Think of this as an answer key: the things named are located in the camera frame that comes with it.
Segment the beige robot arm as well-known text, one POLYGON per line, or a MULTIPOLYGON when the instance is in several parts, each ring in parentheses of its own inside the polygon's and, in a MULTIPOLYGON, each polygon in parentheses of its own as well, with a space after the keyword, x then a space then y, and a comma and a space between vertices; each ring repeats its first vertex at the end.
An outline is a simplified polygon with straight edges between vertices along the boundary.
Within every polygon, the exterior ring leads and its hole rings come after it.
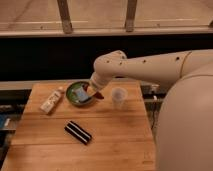
POLYGON ((128 58, 96 58, 90 78, 100 91, 115 77, 168 89, 156 132, 156 171, 213 171, 213 49, 128 58))

